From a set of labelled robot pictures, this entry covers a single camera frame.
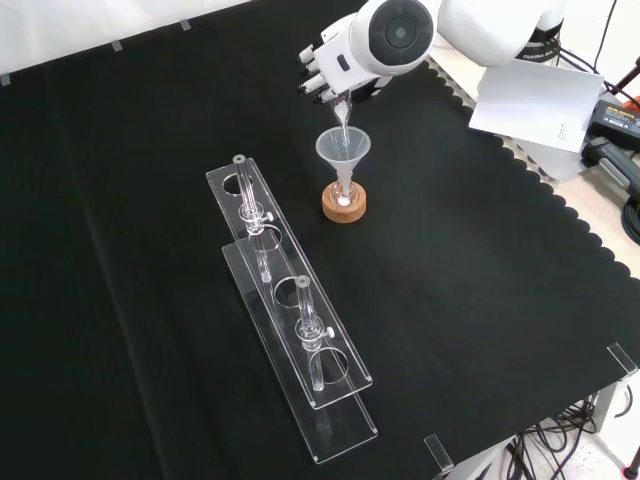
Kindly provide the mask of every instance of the funnel stem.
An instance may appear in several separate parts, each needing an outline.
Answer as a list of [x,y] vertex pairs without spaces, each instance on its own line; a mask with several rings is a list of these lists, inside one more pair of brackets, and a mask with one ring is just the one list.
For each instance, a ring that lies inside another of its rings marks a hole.
[[340,171],[338,170],[338,185],[340,186],[340,190],[342,190],[342,194],[350,198],[350,190],[351,190],[351,175],[353,172],[348,171]]

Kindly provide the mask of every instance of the white wall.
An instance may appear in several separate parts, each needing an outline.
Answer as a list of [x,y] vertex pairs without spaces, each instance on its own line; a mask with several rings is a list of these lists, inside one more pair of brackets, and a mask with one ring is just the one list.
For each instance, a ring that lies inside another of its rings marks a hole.
[[0,0],[0,73],[246,0]]

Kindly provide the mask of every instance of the robotic hand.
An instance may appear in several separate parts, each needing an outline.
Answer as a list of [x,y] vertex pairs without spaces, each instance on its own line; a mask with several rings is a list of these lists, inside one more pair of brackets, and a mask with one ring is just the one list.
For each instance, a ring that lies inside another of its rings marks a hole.
[[422,63],[439,32],[483,67],[513,60],[530,43],[554,38],[567,0],[369,0],[359,12],[324,30],[298,60],[311,76],[298,88],[316,102],[347,91],[354,100],[377,95],[396,75]]

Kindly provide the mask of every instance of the white paper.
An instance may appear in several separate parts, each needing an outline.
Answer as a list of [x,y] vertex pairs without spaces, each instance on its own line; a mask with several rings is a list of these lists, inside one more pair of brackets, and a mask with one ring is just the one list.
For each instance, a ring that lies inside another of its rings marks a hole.
[[488,68],[469,126],[578,153],[603,81],[522,60]]

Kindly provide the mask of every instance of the robot finger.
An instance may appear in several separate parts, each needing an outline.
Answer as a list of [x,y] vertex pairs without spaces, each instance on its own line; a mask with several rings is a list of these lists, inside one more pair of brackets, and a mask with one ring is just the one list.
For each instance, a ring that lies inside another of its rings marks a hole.
[[319,71],[320,71],[320,67],[318,66],[318,62],[314,60],[308,63],[307,65],[305,65],[304,70],[300,73],[300,76],[308,78],[311,75],[315,75]]
[[321,103],[327,103],[327,102],[330,102],[331,100],[333,100],[336,97],[337,97],[337,95],[335,93],[333,93],[333,90],[331,90],[330,88],[327,88],[326,90],[320,92],[316,96],[316,100],[318,100],[318,102],[321,102]]
[[318,90],[322,86],[326,85],[326,81],[324,77],[320,74],[315,77],[311,77],[309,80],[304,82],[298,87],[298,92],[300,93],[311,93],[315,90]]
[[309,45],[298,55],[299,63],[309,63],[311,60],[313,60],[313,45]]

